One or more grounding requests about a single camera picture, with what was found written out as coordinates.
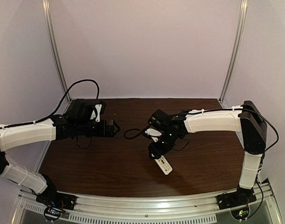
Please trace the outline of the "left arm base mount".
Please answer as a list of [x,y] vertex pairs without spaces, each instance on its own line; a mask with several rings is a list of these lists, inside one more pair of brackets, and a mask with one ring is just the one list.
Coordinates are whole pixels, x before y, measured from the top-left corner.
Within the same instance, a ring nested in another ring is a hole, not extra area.
[[71,194],[57,192],[54,197],[47,197],[43,194],[36,194],[36,201],[46,206],[43,210],[43,216],[47,222],[54,223],[60,218],[69,215],[73,211],[77,197]]

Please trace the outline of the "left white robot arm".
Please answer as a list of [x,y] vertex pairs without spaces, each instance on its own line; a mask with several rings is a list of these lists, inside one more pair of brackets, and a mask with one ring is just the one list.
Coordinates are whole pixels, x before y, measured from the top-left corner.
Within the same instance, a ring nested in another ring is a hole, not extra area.
[[88,119],[79,122],[54,115],[41,122],[0,125],[0,176],[34,191],[50,202],[55,202],[57,188],[46,175],[28,170],[6,156],[6,151],[36,142],[65,140],[79,136],[112,138],[120,131],[114,120]]

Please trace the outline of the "white remote control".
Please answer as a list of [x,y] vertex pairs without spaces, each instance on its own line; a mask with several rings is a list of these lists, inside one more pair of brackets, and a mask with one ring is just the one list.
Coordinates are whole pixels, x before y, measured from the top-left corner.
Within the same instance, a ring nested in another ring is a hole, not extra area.
[[155,162],[165,175],[169,175],[173,171],[172,166],[164,156],[161,156],[159,159],[155,159]]

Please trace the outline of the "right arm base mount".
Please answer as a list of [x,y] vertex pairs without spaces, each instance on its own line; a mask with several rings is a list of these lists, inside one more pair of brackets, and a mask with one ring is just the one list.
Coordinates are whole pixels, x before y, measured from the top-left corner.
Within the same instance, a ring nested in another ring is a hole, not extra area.
[[257,200],[254,191],[248,193],[238,190],[231,193],[222,193],[216,197],[219,210],[230,209],[231,216],[238,221],[247,220],[250,217],[249,204]]

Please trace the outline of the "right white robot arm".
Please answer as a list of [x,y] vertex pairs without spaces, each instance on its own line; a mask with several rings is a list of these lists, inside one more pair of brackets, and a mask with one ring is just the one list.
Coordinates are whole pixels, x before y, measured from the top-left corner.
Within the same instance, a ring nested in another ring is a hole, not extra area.
[[240,194],[252,194],[260,164],[266,151],[267,122],[252,101],[224,109],[183,110],[169,115],[156,110],[144,134],[153,139],[148,146],[151,159],[161,159],[187,134],[207,131],[242,133],[244,159],[237,187]]

